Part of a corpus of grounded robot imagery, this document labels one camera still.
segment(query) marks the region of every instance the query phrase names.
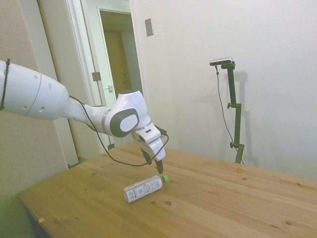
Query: power cord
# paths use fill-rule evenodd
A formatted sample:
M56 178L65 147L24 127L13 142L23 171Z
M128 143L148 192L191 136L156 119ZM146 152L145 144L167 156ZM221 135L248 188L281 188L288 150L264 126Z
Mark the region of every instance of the power cord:
M232 144L233 144L234 142L233 142L233 139L232 139L231 133L230 133L230 131L229 131L229 129L228 129L226 119L224 118L224 112L223 112L222 100L221 100L220 90L219 90L219 72L218 72L218 67L217 67L217 65L215 65L214 67L216 68L216 74L217 74L218 95L219 95L219 100L220 100L220 105L221 105L222 118L223 118L224 124L225 124L225 126L226 126L226 129L227 129L227 131L228 131L228 133L229 133L229 135L230 135L230 138L231 138Z
M89 117L89 115L88 115L88 113L87 113L87 111L86 111L86 109L85 109L85 107L84 107L84 104L83 104L79 99L77 99L77 98L75 98L75 97L73 97L73 96L69 96L69 97L72 98L72 99L74 99L74 100L76 100L77 102L80 103L80 105L81 105L82 108L84 109L84 112L85 112L85 114L86 114L86 116L87 116L89 122L91 123L91 125L93 125L93 128L94 128L95 132L97 133L97 136L98 136L98 139L99 139L101 145L103 146L104 150L106 151L106 153L109 155L109 157L110 157L113 161L115 161L115 162L117 162L117 163L120 163L120 164L129 165L129 166L134 166L134 167L141 167L141 166L144 166L144 165L147 165L147 164L148 164L148 163L144 163L144 164L141 164L141 165L134 165L134 164L129 164L129 163L122 162L122 161L119 161L119 160L114 159L114 158L109 154L109 152L108 152L108 150L106 149L106 147L104 146L104 144L103 144L103 142L102 142L102 140L101 140L101 138L100 138L100 136L99 136L99 133L97 132L97 129L96 129L95 125L94 125L93 122L90 120L90 117ZM163 144L163 146L157 151L157 153L151 158L151 161L159 154L159 152L160 152L160 151L164 148L164 146L167 144L167 142L168 142L168 140L169 140L169 136L168 136L166 133L165 133L164 135L167 137L167 141L166 141L166 142Z

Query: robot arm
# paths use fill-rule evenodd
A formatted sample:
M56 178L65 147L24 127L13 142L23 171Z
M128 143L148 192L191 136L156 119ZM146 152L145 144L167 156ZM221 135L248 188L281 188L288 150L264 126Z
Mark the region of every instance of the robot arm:
M3 98L5 93L2 101L5 111L39 119L65 117L85 123L93 130L95 126L97 132L115 137L131 133L148 164L151 163L149 158L158 153L155 162L158 172L162 173L161 159L165 157L165 150L161 149L162 130L151 122L139 91L121 92L112 108L92 107L81 105L69 97L64 85L31 69L10 64L4 90L5 75L6 62L0 61L0 95Z

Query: open door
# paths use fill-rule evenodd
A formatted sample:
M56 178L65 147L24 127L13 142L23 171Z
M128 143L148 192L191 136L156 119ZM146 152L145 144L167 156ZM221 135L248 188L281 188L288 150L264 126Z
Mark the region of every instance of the open door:
M82 65L85 67L86 64L87 71L96 75L93 81L97 85L91 91L94 97L97 93L102 105L112 107L120 91L136 89L143 92L129 2L68 0L68 4L72 4L75 9L72 17L73 21L77 21L79 32L79 36L75 38L84 48ZM124 29L127 26L126 22L122 22L123 19L130 22L128 30ZM108 140L112 147L113 144L119 145L132 140L132 136L108 136Z

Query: wooden table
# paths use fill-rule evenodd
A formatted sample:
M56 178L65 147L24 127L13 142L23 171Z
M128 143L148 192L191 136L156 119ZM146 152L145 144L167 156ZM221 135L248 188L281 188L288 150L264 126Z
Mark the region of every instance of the wooden table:
M144 163L127 142L110 150ZM127 203L123 188L158 175L97 156L19 197L56 238L317 238L317 180L167 149L163 188Z

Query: wall outlet plate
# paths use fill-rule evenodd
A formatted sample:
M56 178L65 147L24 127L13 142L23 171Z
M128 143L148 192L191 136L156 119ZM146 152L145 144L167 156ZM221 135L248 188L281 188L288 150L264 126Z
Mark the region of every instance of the wall outlet plate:
M145 20L145 28L147 30L147 36L154 35L152 18Z

